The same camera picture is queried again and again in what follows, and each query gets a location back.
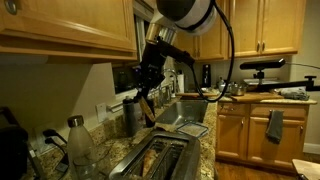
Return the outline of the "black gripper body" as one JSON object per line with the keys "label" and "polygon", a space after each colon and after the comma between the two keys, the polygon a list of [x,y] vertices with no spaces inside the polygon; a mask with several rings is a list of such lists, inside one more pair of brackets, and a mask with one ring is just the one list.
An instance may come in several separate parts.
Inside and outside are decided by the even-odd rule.
{"label": "black gripper body", "polygon": [[136,85],[140,90],[156,88],[163,80],[162,67],[165,58],[158,50],[145,50],[140,64],[134,68]]}

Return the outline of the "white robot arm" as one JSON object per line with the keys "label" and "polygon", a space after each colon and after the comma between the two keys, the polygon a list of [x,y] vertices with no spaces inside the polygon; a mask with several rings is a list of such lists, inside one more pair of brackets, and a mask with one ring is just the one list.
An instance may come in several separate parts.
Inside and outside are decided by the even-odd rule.
{"label": "white robot arm", "polygon": [[216,0],[155,1],[155,13],[145,36],[142,61],[135,68],[137,100],[147,99],[150,90],[164,80],[162,69],[168,57],[193,70],[195,59],[187,51],[176,48],[172,38],[162,35],[163,31],[168,30],[172,35],[178,31],[201,35],[213,26],[217,15],[224,15]]}

